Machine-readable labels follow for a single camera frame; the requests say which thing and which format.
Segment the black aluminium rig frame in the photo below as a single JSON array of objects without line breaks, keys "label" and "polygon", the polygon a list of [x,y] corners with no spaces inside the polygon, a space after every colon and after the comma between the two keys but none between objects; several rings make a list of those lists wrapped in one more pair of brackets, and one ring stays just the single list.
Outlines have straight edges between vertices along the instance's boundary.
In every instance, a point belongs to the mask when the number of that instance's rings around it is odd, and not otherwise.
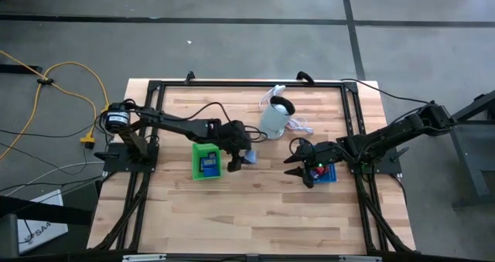
[{"label": "black aluminium rig frame", "polygon": [[[314,129],[311,142],[357,133],[361,127],[347,91],[350,119],[345,118],[340,84],[323,80],[310,87],[295,80],[206,80],[213,87],[171,87],[162,106],[188,117],[209,102],[220,102],[231,118],[258,124],[258,101],[276,84],[295,104],[296,117]],[[347,165],[336,165],[337,182],[307,189],[300,179],[284,175],[298,164],[283,164],[288,143],[301,133],[254,144],[255,165],[220,179],[194,181],[191,142],[182,135],[159,132],[160,152],[152,173],[138,242],[141,253],[365,254],[364,233],[355,179]],[[122,214],[130,174],[119,172],[102,187],[87,247],[97,246]],[[415,249],[403,192],[392,177],[378,175],[381,212],[394,232]]]}]

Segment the wide black bar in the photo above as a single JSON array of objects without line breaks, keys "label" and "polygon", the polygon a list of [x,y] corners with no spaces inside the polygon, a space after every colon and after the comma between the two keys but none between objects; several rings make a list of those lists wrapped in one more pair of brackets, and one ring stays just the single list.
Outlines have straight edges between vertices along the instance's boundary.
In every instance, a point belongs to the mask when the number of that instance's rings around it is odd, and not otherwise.
[{"label": "wide black bar", "polygon": [[85,209],[0,196],[0,218],[9,215],[26,220],[76,225],[90,225],[93,220],[93,213]]}]

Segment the white printed cardboard box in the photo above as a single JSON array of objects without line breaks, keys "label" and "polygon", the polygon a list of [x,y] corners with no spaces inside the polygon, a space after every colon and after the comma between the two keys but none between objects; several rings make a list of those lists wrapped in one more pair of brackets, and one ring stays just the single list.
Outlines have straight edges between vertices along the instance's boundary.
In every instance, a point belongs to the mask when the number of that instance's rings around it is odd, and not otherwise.
[{"label": "white printed cardboard box", "polygon": [[[33,202],[63,206],[61,190],[57,189],[45,195],[32,199]],[[17,220],[19,235],[19,252],[26,253],[40,245],[47,243],[68,232],[65,223],[51,223],[48,221],[36,221],[27,219]]]}]

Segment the grey box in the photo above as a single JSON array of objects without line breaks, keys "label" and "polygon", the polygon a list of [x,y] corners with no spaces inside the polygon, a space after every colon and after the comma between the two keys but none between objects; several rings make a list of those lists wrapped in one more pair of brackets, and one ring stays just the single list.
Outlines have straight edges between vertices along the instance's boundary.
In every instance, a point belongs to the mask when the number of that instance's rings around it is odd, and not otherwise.
[{"label": "grey box", "polygon": [[9,214],[0,218],[0,258],[19,256],[18,217]]}]

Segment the grey metal stand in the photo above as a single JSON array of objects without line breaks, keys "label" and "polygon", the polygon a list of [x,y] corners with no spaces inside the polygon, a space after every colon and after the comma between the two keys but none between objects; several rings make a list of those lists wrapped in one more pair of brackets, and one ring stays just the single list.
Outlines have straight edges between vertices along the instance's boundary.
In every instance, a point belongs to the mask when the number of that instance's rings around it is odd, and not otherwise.
[{"label": "grey metal stand", "polygon": [[495,90],[481,94],[452,115],[456,126],[450,131],[459,163],[469,174],[474,195],[452,203],[453,209],[495,205],[483,175],[495,173]]}]

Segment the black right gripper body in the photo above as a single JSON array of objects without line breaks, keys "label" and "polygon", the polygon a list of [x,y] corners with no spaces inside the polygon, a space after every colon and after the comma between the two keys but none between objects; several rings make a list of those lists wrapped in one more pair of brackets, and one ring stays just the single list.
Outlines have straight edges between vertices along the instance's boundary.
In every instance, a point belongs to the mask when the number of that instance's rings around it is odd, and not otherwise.
[{"label": "black right gripper body", "polygon": [[306,157],[305,161],[302,162],[302,182],[307,188],[313,188],[315,184],[323,184],[314,183],[313,177],[311,176],[311,170],[313,168],[317,167],[319,164],[336,164],[343,160],[341,150],[339,150],[337,144],[333,142],[320,142],[316,145],[304,142],[297,147],[297,155]]}]

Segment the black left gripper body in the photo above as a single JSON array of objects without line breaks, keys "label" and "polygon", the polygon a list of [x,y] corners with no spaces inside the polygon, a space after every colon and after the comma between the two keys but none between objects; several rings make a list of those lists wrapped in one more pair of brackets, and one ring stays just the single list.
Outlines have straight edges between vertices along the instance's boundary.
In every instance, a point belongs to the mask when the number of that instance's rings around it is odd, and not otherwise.
[{"label": "black left gripper body", "polygon": [[233,120],[226,124],[211,123],[208,129],[210,143],[228,154],[251,150],[251,137],[245,131],[242,121]]}]

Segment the black flat bar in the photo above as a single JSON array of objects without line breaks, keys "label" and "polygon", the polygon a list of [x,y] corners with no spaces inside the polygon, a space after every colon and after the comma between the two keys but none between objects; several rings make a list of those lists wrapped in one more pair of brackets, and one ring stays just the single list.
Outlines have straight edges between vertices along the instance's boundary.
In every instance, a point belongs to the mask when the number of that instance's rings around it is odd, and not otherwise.
[{"label": "black flat bar", "polygon": [[41,73],[42,71],[43,68],[41,66],[0,64],[0,73],[36,74],[36,73]]}]

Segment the blue-framed small digital display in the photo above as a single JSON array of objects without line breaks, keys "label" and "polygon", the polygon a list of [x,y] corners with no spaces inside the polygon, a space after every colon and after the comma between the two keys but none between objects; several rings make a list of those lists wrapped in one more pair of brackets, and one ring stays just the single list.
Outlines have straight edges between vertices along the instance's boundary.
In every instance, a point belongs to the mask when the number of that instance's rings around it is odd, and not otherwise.
[{"label": "blue-framed small digital display", "polygon": [[200,159],[200,171],[204,171],[206,168],[216,168],[217,157],[215,154],[208,155],[205,158]]}]

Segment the silver metal bracket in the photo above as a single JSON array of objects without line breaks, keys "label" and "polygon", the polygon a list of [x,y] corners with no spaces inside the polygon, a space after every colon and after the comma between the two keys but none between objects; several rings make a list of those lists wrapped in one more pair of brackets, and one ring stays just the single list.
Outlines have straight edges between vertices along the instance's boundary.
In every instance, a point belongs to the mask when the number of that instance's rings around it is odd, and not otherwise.
[{"label": "silver metal bracket", "polygon": [[342,255],[339,256],[339,262],[383,262],[381,257],[359,256],[359,255]]},{"label": "silver metal bracket", "polygon": [[161,253],[124,255],[121,262],[163,262],[167,256]]}]

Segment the green plastic basket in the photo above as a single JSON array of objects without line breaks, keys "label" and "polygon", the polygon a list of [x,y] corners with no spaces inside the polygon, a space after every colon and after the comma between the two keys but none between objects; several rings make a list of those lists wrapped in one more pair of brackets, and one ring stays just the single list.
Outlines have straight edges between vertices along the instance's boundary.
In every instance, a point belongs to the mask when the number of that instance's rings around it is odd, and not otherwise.
[{"label": "green plastic basket", "polygon": [[[213,144],[193,144],[192,145],[192,177],[193,180],[205,180],[205,179],[218,179],[222,176],[221,168],[221,154],[220,149]],[[200,171],[200,159],[205,158],[208,155],[215,154],[217,157],[217,168],[220,171],[220,175],[217,177],[205,178],[203,171]]]}]

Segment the white cylindrical desk lamp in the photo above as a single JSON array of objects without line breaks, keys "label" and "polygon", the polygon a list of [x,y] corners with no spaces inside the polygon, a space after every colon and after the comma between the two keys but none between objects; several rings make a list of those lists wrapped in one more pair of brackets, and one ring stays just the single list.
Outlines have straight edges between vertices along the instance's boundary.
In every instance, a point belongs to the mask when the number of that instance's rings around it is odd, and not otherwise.
[{"label": "white cylindrical desk lamp", "polygon": [[294,113],[295,106],[290,100],[281,96],[273,96],[262,112],[258,128],[267,135],[267,139],[279,139]]}]

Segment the blue plastic basket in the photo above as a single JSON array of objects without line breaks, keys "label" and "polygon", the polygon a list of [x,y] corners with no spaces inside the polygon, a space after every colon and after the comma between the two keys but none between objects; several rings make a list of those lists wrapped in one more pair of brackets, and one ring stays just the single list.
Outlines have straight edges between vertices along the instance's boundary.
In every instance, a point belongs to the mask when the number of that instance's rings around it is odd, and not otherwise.
[{"label": "blue plastic basket", "polygon": [[313,178],[314,183],[331,183],[337,181],[336,168],[333,163],[329,163],[328,165],[319,164],[317,167],[319,166],[327,167],[327,173],[320,179]]}]

